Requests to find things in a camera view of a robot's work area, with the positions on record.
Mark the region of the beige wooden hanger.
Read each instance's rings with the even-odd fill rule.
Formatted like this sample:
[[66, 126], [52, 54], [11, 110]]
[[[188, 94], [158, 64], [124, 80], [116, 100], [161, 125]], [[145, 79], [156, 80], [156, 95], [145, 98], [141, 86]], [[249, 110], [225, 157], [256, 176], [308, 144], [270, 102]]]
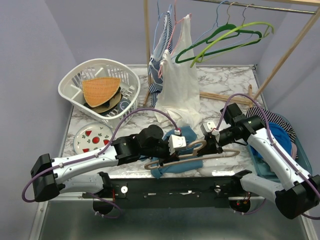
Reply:
[[191, 163], [195, 161], [202, 161], [207, 159], [220, 159], [220, 158], [231, 158], [235, 157], [240, 154], [240, 150], [238, 149], [225, 149], [222, 153], [215, 153], [215, 154], [207, 154], [203, 156], [197, 156], [197, 153], [202, 150], [204, 147], [207, 146], [204, 140], [196, 140], [187, 145], [187, 147], [195, 147], [192, 150], [192, 153], [177, 155], [175, 154], [169, 160], [164, 160], [164, 162], [160, 162], [160, 160], [151, 161], [144, 165], [146, 170], [154, 170], [154, 169], [161, 169], [165, 167], [171, 167], [175, 165], [180, 165], [184, 163]]

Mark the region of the teal blue tank top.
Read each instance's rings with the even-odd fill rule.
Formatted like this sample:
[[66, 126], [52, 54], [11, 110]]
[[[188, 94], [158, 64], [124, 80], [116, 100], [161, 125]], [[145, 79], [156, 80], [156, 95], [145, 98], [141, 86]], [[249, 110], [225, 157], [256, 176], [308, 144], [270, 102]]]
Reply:
[[[180, 130], [181, 130], [182, 136], [185, 137], [187, 144], [190, 144], [191, 142], [197, 139], [197, 134], [192, 130], [190, 126], [183, 126], [180, 128]], [[195, 160], [195, 161], [172, 165], [164, 168], [152, 169], [150, 173], [154, 178], [160, 179], [166, 173], [181, 174], [181, 173], [196, 170], [202, 167], [203, 167], [203, 161]]]

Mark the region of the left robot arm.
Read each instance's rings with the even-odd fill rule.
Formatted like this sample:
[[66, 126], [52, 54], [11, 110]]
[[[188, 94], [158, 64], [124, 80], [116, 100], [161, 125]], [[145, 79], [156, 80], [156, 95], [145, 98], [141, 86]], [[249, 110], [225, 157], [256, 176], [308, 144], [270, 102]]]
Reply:
[[74, 184], [68, 181], [90, 171], [133, 163], [140, 157], [169, 158], [169, 141], [163, 136], [163, 130], [152, 124], [140, 133], [111, 140], [104, 148], [69, 158], [39, 156], [30, 171], [34, 201], [46, 202], [71, 192]]

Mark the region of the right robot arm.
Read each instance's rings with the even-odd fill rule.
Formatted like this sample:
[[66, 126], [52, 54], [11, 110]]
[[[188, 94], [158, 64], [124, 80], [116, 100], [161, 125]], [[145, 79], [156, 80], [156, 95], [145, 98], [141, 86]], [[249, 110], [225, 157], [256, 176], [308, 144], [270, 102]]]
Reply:
[[262, 156], [279, 179], [279, 182], [274, 182], [242, 170], [231, 177], [230, 191], [234, 195], [241, 196], [245, 192], [257, 194], [273, 202], [288, 219], [303, 215], [319, 205], [319, 175], [312, 176], [276, 142], [266, 120], [256, 115], [246, 117], [235, 103], [222, 109], [221, 114], [230, 126], [219, 130], [214, 122], [204, 122], [201, 131], [206, 146], [198, 156], [221, 154], [224, 146], [244, 140]]

